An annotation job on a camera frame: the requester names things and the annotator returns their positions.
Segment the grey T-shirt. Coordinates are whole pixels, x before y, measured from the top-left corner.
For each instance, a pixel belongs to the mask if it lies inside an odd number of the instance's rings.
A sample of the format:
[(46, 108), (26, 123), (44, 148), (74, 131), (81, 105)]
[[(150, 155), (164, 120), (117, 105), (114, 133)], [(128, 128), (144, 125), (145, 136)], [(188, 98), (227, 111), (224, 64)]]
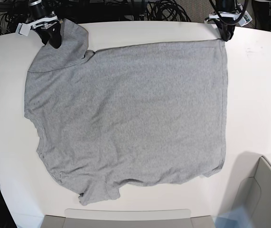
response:
[(24, 115), (52, 178), (82, 205), (119, 189), (182, 184), (225, 161), (227, 55), (220, 39), (92, 51), (66, 20), (27, 74)]

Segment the grey bin at right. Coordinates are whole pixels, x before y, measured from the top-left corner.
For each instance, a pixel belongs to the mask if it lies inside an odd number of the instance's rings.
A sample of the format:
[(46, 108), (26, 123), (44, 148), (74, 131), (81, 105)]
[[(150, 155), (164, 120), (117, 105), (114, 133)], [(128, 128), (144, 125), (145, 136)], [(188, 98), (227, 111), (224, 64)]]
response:
[(254, 176), (241, 182), (233, 213), (238, 228), (271, 228), (271, 163), (265, 157)]

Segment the grey bin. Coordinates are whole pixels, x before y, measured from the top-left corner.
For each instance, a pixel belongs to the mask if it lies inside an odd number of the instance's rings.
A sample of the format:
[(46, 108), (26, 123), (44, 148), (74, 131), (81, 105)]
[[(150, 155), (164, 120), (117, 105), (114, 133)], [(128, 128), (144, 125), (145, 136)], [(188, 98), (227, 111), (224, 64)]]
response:
[(254, 176), (241, 182), (233, 213), (238, 228), (271, 228), (271, 163), (265, 157)]
[(191, 217), (188, 209), (105, 211), (66, 209), (63, 217), (46, 215), (43, 228), (214, 228), (211, 216)]

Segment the grey bin at bottom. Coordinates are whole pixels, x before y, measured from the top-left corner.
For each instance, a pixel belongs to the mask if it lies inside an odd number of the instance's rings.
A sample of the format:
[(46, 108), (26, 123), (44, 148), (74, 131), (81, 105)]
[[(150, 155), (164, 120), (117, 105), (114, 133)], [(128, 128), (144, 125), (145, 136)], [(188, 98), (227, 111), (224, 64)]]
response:
[(43, 228), (214, 228), (211, 216), (191, 217), (188, 209), (105, 211), (66, 209), (63, 217), (46, 215)]

